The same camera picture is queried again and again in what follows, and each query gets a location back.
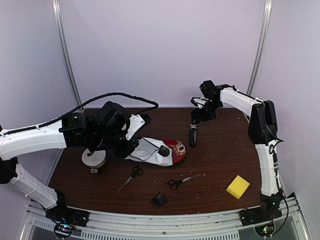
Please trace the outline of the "white zipper pouch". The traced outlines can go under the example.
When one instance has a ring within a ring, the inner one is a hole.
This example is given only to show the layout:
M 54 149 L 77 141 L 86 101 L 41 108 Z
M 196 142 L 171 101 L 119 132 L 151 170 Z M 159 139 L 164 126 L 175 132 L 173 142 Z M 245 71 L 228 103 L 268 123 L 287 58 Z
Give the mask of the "white zipper pouch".
M 124 159 L 161 167 L 173 165 L 172 149 L 164 141 L 149 137 L 141 137 L 138 146 Z

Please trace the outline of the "black scissors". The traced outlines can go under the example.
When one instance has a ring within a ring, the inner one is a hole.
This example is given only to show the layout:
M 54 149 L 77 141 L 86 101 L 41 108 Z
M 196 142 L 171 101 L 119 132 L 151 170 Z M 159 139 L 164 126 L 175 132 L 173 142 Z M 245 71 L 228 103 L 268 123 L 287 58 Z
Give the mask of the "black scissors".
M 185 183 L 189 180 L 195 179 L 197 177 L 201 176 L 201 174 L 196 174 L 193 176 L 189 176 L 180 180 L 174 180 L 174 179 L 170 179 L 168 180 L 165 184 L 169 185 L 171 190 L 177 190 L 179 188 L 179 185 L 181 185 L 182 183 Z
M 140 165 L 136 165 L 132 168 L 131 175 L 128 177 L 126 182 L 119 188 L 118 192 L 120 192 L 130 181 L 132 181 L 136 176 L 142 175 L 144 170 L 140 168 Z

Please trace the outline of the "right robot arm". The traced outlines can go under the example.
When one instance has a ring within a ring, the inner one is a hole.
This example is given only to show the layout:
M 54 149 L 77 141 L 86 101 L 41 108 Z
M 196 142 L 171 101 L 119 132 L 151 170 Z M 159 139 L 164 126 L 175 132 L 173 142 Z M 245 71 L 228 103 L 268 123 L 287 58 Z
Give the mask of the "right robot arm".
M 274 103 L 247 95 L 232 85 L 215 85 L 211 80 L 204 81 L 199 89 L 202 96 L 192 97 L 190 100 L 195 106 L 191 112 L 190 146 L 193 148 L 196 145 L 197 125 L 217 119 L 217 109 L 229 105 L 245 114 L 249 118 L 248 137 L 255 145 L 261 172 L 260 206 L 256 210 L 256 216 L 261 221 L 268 220 L 283 199 L 277 157 L 277 145 L 282 139 L 277 136 Z

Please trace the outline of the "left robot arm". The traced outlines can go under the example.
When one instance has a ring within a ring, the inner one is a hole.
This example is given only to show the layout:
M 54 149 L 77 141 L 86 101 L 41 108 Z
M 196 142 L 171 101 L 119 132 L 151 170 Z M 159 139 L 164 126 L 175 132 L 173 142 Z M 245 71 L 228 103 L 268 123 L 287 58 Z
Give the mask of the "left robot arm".
M 72 218 L 62 192 L 45 186 L 18 162 L 18 156 L 49 149 L 85 147 L 87 156 L 114 150 L 125 158 L 138 146 L 135 133 L 145 124 L 119 104 L 108 101 L 95 115 L 68 113 L 47 123 L 0 132 L 0 182 L 16 186 L 26 197 L 52 211 L 61 222 Z

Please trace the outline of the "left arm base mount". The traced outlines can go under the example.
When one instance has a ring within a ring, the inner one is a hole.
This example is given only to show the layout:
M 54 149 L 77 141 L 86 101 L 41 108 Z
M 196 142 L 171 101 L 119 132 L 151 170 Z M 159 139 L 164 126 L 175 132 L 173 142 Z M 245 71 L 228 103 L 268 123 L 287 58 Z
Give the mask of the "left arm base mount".
M 51 209 L 44 208 L 45 216 L 54 223 L 68 224 L 76 227 L 86 227 L 90 213 L 70 207 L 56 206 Z

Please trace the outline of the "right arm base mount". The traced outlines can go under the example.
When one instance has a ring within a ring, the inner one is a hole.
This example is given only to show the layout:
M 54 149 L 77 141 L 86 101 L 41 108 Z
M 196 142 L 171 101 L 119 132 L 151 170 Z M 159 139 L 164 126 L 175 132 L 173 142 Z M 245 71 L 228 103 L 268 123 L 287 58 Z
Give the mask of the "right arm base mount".
M 276 218 L 280 218 L 282 215 L 279 205 L 273 203 L 271 205 L 267 205 L 265 202 L 261 203 L 260 206 L 244 208 L 239 212 L 242 226 L 272 221 Z

